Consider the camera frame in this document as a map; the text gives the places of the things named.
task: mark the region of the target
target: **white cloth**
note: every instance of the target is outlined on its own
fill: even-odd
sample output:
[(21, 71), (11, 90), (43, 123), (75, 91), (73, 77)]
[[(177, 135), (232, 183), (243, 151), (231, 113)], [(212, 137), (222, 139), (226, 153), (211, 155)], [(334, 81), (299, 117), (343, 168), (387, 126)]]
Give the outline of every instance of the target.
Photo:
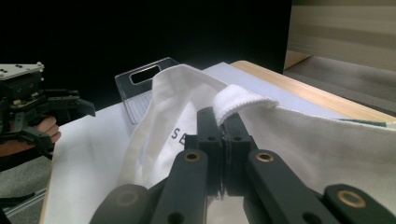
[[(169, 174), (196, 133), (196, 112), (213, 106), (218, 124), (238, 112), (261, 149), (277, 153), (311, 189), (344, 183), (362, 189), (396, 214), (396, 131), (308, 116), (268, 97), (227, 85), (185, 64), (153, 79), (148, 112), (132, 134), (119, 184), (150, 188)], [(207, 223), (248, 223), (241, 198), (208, 206)]]

